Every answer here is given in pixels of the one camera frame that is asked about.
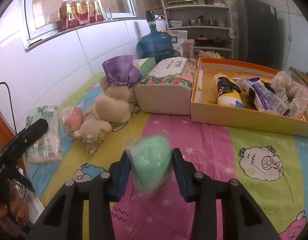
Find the person's left hand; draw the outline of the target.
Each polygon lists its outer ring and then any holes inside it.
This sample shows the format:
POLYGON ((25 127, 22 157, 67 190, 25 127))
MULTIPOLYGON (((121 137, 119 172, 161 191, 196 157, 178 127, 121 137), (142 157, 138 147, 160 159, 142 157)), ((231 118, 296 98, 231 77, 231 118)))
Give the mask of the person's left hand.
POLYGON ((7 198, 0 200, 0 226, 8 235, 17 237, 16 228, 7 221, 8 214, 13 215, 18 226, 23 226, 29 222, 29 209, 10 180, 4 190, 7 198))

